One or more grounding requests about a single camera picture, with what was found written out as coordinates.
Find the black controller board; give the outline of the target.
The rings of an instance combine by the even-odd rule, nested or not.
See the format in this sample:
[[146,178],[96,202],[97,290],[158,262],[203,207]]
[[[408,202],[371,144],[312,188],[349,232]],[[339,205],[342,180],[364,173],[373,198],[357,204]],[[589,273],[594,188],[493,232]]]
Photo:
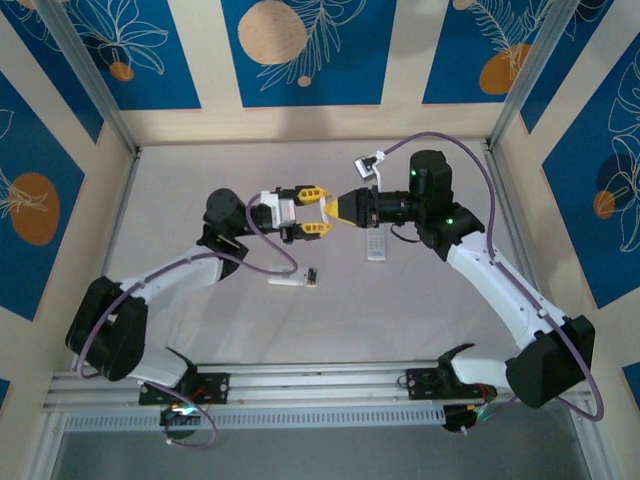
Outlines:
[[443,428],[451,433],[467,434],[470,429],[488,418],[486,413],[488,406],[489,403],[445,405]]
[[160,412],[161,427],[199,426],[201,416],[194,407],[173,405]]

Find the aluminium table side rail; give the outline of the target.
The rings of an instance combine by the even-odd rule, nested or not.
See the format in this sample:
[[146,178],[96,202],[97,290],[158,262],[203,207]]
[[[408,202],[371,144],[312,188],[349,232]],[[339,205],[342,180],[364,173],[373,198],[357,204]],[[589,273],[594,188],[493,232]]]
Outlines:
[[538,292],[540,304],[551,304],[549,289],[539,273],[534,243],[525,216],[524,204],[517,192],[506,157],[499,147],[492,147],[488,138],[482,142],[485,164],[494,185],[497,204],[511,249],[513,265]]
[[135,155],[131,158],[131,165],[127,174],[126,183],[118,204],[118,209],[113,222],[113,228],[111,230],[111,235],[109,237],[109,242],[107,244],[106,253],[104,255],[104,259],[101,265],[101,269],[100,269],[101,276],[105,276],[108,273],[110,264],[112,262],[112,258],[113,258],[115,247],[116,247],[116,242],[120,234],[124,215],[128,207],[129,198],[130,198],[131,191],[136,179],[136,174],[139,168],[142,151],[143,151],[143,148],[138,147],[136,149]]

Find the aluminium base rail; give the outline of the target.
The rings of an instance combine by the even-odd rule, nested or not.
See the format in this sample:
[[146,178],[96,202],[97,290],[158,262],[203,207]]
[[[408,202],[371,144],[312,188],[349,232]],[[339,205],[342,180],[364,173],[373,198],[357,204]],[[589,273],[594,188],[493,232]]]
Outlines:
[[[462,404],[480,400],[411,400],[405,372],[412,368],[438,368],[438,363],[221,364],[200,366],[198,373],[230,375],[227,403],[212,405],[218,408],[378,406],[404,405],[412,401]],[[45,396],[43,410],[78,413],[100,409],[151,409],[174,404],[140,405],[138,397],[144,383],[134,378],[111,382],[102,377],[83,379],[73,372],[56,373]]]

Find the aluminium frame post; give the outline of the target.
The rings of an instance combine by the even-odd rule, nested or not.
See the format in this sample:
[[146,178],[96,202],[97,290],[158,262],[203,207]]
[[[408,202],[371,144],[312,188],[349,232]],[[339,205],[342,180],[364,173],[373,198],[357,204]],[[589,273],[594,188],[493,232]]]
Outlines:
[[57,0],[34,0],[34,4],[101,117],[109,125],[123,149],[133,160],[137,159],[140,147],[136,144],[113,95],[63,6]]
[[542,23],[523,66],[507,94],[500,114],[487,137],[487,147],[494,153],[504,140],[509,127],[529,97],[560,38],[576,13],[581,0],[554,0]]

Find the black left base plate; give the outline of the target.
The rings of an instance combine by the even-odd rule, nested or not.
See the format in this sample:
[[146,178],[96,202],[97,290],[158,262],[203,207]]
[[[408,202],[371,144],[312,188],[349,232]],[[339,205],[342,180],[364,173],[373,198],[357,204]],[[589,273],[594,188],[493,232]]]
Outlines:
[[[174,390],[198,405],[224,405],[230,391],[228,373],[195,373],[181,380]],[[138,403],[142,406],[176,403],[178,399],[144,383],[140,389]]]

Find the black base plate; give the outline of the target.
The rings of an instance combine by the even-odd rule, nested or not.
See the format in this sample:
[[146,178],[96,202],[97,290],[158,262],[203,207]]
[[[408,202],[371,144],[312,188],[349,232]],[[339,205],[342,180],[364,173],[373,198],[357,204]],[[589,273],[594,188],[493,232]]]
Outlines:
[[479,383],[462,383],[453,373],[440,368],[407,369],[405,379],[411,400],[492,401],[497,397],[494,387]]
[[[198,405],[224,405],[230,391],[228,373],[195,373],[181,380],[174,390]],[[140,389],[138,403],[142,406],[176,403],[178,399],[144,383]]]

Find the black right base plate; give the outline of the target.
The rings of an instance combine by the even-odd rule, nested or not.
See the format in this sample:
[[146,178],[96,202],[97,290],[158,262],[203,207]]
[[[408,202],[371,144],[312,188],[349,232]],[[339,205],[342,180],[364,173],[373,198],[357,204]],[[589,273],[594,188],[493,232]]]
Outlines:
[[492,401],[497,397],[494,387],[479,383],[462,383],[453,373],[440,368],[407,369],[405,379],[411,400]]

